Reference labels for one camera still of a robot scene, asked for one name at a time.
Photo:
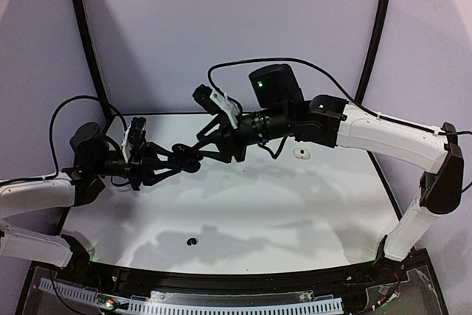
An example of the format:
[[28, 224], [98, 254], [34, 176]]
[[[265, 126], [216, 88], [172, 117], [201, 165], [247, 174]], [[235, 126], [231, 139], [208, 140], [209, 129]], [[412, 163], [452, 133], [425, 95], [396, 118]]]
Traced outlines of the white earbud charging case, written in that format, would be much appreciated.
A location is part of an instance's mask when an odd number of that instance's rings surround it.
[[310, 152], [304, 148], [295, 148], [293, 149], [293, 155], [296, 159], [300, 160], [309, 160], [310, 159]]

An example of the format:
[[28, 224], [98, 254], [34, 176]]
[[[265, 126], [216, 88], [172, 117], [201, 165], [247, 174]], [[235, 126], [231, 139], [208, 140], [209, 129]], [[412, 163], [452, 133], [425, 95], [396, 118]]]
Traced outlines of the black earbud front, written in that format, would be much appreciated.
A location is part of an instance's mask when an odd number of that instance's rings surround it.
[[198, 239], [197, 238], [189, 238], [187, 240], [187, 245], [188, 246], [194, 246], [198, 244]]

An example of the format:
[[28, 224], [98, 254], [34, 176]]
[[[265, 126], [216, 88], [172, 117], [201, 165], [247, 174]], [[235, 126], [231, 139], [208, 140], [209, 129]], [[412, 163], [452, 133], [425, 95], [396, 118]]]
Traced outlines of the black earbud charging case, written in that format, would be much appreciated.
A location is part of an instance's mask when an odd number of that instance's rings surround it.
[[199, 171], [203, 160], [203, 156], [197, 150], [181, 143], [172, 146], [172, 156], [170, 158], [187, 173]]

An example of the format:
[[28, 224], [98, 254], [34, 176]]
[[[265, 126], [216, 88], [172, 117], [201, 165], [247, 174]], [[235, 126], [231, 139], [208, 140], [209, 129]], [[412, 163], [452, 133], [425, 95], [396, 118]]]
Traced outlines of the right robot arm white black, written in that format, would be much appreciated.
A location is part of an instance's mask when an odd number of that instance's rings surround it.
[[348, 97], [305, 100], [288, 64], [271, 64], [249, 75], [260, 110], [244, 114], [215, 84], [199, 86], [194, 100], [213, 121], [195, 149], [221, 162], [242, 162], [250, 145], [291, 137], [329, 148], [354, 148], [408, 162], [423, 170], [419, 189], [394, 229], [380, 243], [379, 259], [404, 260], [441, 215], [461, 201], [464, 159], [451, 124], [419, 125], [372, 113]]

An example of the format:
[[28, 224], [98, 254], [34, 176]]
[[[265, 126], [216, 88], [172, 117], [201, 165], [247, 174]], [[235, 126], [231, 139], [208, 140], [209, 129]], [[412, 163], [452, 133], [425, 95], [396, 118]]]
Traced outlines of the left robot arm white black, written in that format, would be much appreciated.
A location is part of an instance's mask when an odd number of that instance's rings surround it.
[[166, 150], [145, 139], [145, 120], [134, 119], [118, 144], [97, 123], [79, 127], [70, 140], [74, 166], [55, 177], [1, 183], [1, 255], [48, 263], [58, 268], [85, 268], [90, 255], [69, 235], [46, 235], [13, 226], [7, 218], [56, 207], [80, 207], [105, 189], [103, 177], [123, 177], [133, 190], [152, 186], [183, 170], [184, 147]]

